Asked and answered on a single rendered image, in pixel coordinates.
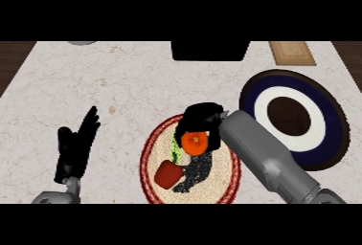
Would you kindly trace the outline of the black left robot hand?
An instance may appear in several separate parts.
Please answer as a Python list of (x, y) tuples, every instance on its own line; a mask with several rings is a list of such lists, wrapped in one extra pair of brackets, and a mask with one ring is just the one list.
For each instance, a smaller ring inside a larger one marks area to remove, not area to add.
[(71, 177), (83, 178), (100, 126), (98, 108), (92, 106), (83, 118), (80, 130), (74, 132), (67, 126), (58, 129), (60, 158), (54, 177), (58, 184)]

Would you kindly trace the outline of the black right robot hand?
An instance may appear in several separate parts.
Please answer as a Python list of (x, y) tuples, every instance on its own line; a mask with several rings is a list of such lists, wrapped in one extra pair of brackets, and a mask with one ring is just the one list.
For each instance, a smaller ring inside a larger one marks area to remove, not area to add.
[(215, 102), (201, 102), (187, 107), (179, 125), (176, 127), (176, 141), (182, 143), (182, 135), (187, 132), (210, 132), (209, 148), (212, 152), (221, 148), (219, 126), (224, 106)]

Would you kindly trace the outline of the orange squash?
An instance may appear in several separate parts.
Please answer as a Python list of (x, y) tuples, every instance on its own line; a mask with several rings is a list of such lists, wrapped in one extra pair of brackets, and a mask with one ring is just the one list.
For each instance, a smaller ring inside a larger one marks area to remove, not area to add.
[(181, 146), (191, 156), (206, 153), (209, 148), (209, 135), (206, 132), (187, 132), (181, 137)]

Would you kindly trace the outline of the round red-rimmed woven placemat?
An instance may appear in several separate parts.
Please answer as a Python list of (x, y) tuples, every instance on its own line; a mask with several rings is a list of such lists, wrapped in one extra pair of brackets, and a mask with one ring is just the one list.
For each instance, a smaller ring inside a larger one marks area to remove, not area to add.
[(191, 156), (178, 149), (175, 140), (176, 127), (182, 115), (169, 118), (153, 130), (141, 159), (141, 181), (148, 201), (153, 204), (230, 204), (234, 202), (241, 182), (241, 160), (227, 144), (212, 153), (210, 165), (204, 168), (209, 176), (188, 192), (173, 188), (163, 189), (154, 182), (154, 175), (165, 160), (173, 160), (178, 154), (178, 165), (187, 167)]

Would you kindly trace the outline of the navy and white round plate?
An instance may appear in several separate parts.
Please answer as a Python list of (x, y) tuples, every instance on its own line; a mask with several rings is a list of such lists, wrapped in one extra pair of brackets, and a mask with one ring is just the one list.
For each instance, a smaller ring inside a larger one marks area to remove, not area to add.
[(342, 161), (351, 142), (346, 113), (312, 78), (287, 70), (261, 72), (243, 88), (240, 109), (284, 143), (306, 171)]

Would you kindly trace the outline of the black appliance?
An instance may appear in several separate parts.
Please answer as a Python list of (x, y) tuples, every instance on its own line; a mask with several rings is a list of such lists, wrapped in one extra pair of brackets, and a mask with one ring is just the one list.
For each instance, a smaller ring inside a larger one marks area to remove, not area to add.
[(249, 41), (173, 41), (176, 61), (243, 61)]

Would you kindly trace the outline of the tan wooden board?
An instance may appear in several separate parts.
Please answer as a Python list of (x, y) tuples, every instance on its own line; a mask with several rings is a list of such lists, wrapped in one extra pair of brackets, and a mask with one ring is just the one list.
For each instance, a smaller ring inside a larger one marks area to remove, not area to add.
[(306, 41), (271, 41), (269, 44), (278, 65), (317, 65)]

